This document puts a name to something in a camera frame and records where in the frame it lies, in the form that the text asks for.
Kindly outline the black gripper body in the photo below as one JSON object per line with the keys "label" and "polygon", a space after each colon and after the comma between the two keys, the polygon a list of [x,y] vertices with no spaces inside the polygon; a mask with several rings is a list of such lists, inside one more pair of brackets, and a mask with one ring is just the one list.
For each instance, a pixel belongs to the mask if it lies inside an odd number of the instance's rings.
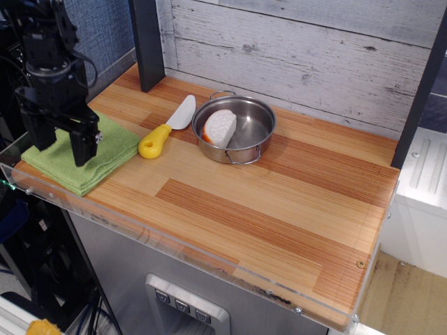
{"label": "black gripper body", "polygon": [[[57,66],[37,66],[26,62],[31,76],[28,87],[19,87],[16,94],[21,111],[41,116],[54,128],[69,134],[98,129],[99,117],[87,107],[89,85],[85,59],[63,59]],[[98,130],[98,141],[102,133]]]}

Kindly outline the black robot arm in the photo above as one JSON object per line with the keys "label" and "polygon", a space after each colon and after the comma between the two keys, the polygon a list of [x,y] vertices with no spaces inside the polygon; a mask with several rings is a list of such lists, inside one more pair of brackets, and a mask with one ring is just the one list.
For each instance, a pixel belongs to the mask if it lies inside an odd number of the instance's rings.
{"label": "black robot arm", "polygon": [[75,165],[82,167],[95,157],[102,134],[99,117],[86,102],[89,59],[75,50],[78,28],[63,1],[2,1],[1,14],[25,51],[31,81],[15,94],[34,146],[49,148],[62,129],[69,134]]}

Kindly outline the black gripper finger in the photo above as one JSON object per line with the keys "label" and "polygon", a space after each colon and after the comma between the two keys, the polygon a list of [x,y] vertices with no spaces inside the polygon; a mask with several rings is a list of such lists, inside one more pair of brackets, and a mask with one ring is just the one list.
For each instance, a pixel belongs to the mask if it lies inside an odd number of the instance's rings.
{"label": "black gripper finger", "polygon": [[34,146],[43,151],[53,145],[57,137],[53,125],[46,122],[41,116],[31,115],[21,111],[23,124],[31,137]]}
{"label": "black gripper finger", "polygon": [[91,158],[95,157],[98,147],[98,129],[87,133],[73,132],[69,137],[77,167],[82,167]]}

